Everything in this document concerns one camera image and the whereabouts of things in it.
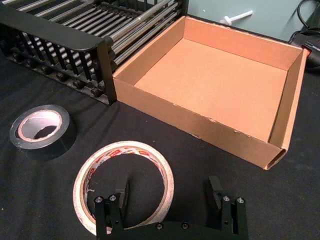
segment dish rack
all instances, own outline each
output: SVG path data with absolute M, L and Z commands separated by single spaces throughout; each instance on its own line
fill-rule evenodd
M 111 105 L 113 72 L 187 9 L 188 1 L 178 0 L 3 0 L 0 48 L 8 59 Z

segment open cardboard box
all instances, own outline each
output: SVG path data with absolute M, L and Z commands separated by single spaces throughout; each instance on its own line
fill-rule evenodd
M 288 150 L 306 57 L 183 16 L 113 78 L 119 101 L 268 170 Z

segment masking tape roll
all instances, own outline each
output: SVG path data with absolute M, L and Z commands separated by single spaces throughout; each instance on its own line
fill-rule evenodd
M 161 202 L 154 213 L 145 221 L 130 228 L 157 223 L 166 217 L 174 196 L 174 176 L 167 160 L 151 146 L 137 141 L 120 141 L 107 145 L 95 152 L 81 167 L 73 186 L 73 206 L 82 225 L 96 235 L 96 221 L 87 206 L 89 181 L 96 169 L 110 158 L 122 154 L 136 154 L 150 160 L 160 171 L 164 191 Z
M 9 137 L 28 157 L 49 160 L 65 153 L 76 140 L 69 113 L 58 105 L 42 105 L 21 114 L 12 124 Z

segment black fabric surface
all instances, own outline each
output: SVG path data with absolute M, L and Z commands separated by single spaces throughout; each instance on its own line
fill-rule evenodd
M 40 105 L 71 115 L 77 138 L 62 156 L 26 157 L 9 140 L 13 121 Z M 96 239 L 78 220 L 72 199 L 85 160 L 101 147 L 134 140 L 169 162 L 174 198 L 165 220 L 205 225 L 210 215 L 204 183 L 219 177 L 224 190 L 247 201 L 250 239 L 320 239 L 320 79 L 305 74 L 288 154 L 265 171 L 123 103 L 108 107 L 0 57 L 0 239 Z M 162 179 L 146 159 L 126 155 L 104 163 L 92 178 L 89 201 L 113 193 L 128 175 L 127 225 L 146 219 L 163 194 Z

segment white plastic peg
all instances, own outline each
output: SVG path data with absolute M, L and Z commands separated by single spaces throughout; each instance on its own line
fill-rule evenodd
M 254 11 L 247 11 L 245 13 L 242 13 L 240 15 L 237 16 L 233 16 L 233 17 L 228 17 L 228 16 L 224 16 L 223 20 L 220 20 L 221 24 L 227 24 L 229 26 L 232 25 L 233 21 L 239 20 L 239 19 L 243 19 L 245 17 L 251 16 L 254 13 Z

